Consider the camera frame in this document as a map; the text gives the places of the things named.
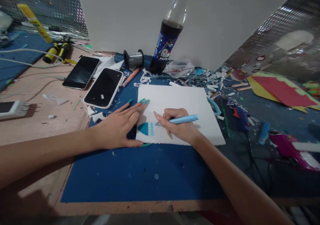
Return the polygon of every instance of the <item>solder wire spool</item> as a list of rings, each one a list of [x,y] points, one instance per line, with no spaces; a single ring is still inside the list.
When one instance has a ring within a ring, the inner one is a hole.
[[[130,71],[134,71],[136,68],[140,68],[144,64],[144,55],[142,50],[138,50],[137,53],[129,55],[125,50],[123,52],[124,63],[126,68]]]

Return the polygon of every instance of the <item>white wall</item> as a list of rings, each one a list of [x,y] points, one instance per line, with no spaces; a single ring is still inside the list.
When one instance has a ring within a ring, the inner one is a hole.
[[[95,51],[153,55],[172,0],[80,0]],[[216,70],[286,0],[189,0],[170,59]]]

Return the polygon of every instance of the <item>wooden desk surface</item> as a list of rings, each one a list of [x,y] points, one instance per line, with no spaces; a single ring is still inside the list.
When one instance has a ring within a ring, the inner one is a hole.
[[[89,54],[75,48],[71,59],[76,60],[80,55]],[[36,65],[45,65],[45,63],[39,60]],[[24,88],[21,94],[3,101],[24,100],[36,105],[33,106],[35,112],[30,117],[0,121],[0,145],[59,135],[87,127],[89,118],[86,118],[83,103],[80,102],[73,110],[86,91],[64,88],[61,85],[62,82],[55,78],[40,79],[42,76],[66,77],[71,70],[71,66],[49,69],[29,68],[17,82],[1,93],[0,96],[13,94]],[[59,98],[68,99],[69,102],[58,106],[46,100],[42,94],[56,95]],[[50,114],[57,117],[49,120]],[[73,158],[70,158],[52,164],[3,189],[0,192],[0,214],[71,216],[199,210],[229,213],[231,210],[228,200],[60,203],[72,162]],[[282,206],[319,204],[320,202],[320,198],[274,200]]]

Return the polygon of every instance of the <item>bottle label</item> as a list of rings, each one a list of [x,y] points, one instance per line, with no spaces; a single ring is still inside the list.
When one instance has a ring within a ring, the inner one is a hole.
[[[168,37],[160,32],[156,50],[154,51],[154,59],[160,62],[167,61],[177,39],[178,37]]]

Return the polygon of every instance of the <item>metal mesh panel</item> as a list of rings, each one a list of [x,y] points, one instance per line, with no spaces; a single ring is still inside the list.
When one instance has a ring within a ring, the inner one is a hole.
[[[27,21],[19,3],[29,5],[42,25],[88,37],[80,0],[0,0],[0,10],[16,21]]]
[[[272,64],[265,71],[283,74],[297,80],[315,80],[320,73],[320,0],[288,0],[227,60],[233,67],[240,67],[251,57],[278,41],[283,35],[306,30],[314,36],[308,48],[297,50]]]

